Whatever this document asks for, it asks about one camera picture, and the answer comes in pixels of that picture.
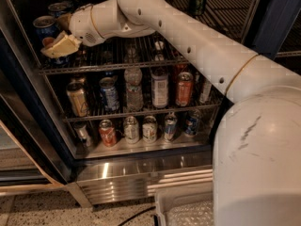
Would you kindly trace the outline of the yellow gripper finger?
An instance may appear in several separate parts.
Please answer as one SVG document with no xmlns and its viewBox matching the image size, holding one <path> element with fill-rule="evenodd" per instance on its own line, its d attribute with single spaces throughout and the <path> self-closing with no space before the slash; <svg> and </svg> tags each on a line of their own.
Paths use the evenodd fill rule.
<svg viewBox="0 0 301 226">
<path fill-rule="evenodd" d="M 62 30 L 69 30 L 71 16 L 71 13 L 65 13 L 56 18 L 56 22 L 59 24 Z"/>
<path fill-rule="evenodd" d="M 77 52 L 81 43 L 74 35 L 68 35 L 62 31 L 53 42 L 47 44 L 40 51 L 49 58 L 59 58 Z"/>
</svg>

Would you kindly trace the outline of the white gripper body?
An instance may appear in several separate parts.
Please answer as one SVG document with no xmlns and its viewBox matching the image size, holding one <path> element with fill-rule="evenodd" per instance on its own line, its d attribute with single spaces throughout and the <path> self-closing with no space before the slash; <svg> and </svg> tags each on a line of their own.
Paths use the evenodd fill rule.
<svg viewBox="0 0 301 226">
<path fill-rule="evenodd" d="M 69 21 L 69 30 L 85 46 L 95 46 L 105 42 L 93 23 L 93 5 L 87 4 L 78 8 Z"/>
</svg>

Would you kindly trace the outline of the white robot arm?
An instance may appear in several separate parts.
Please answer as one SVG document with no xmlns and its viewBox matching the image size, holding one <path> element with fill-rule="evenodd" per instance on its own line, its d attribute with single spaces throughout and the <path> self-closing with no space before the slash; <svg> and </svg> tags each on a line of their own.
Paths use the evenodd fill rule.
<svg viewBox="0 0 301 226">
<path fill-rule="evenodd" d="M 108 0 L 58 22 L 50 58 L 159 32 L 233 103 L 214 139 L 214 226 L 301 226 L 299 74 L 165 0 Z"/>
</svg>

